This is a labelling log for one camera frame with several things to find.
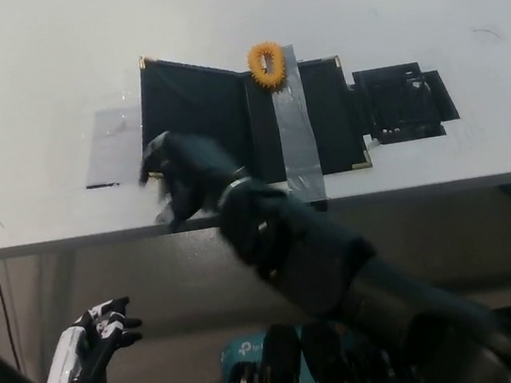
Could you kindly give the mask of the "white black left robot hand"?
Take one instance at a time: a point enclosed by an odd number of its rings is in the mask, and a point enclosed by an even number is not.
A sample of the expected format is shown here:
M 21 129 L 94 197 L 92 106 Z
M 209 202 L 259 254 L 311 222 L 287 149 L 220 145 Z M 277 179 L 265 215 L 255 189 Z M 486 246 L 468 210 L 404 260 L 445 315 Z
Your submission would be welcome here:
M 58 339 L 46 383 L 101 383 L 116 351 L 142 338 L 141 320 L 129 318 L 130 298 L 86 310 Z

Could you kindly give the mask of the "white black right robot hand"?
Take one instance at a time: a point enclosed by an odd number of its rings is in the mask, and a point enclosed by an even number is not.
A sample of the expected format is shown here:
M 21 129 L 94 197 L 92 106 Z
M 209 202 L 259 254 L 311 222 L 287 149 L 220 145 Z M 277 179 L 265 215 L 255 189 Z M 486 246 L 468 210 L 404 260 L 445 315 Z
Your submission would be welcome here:
M 142 186 L 151 177 L 150 165 L 162 181 L 159 195 L 167 196 L 169 202 L 157 222 L 172 232 L 200 210 L 219 214 L 227 195 L 251 179 L 215 141 L 191 134 L 161 133 L 147 144 L 141 162 Z

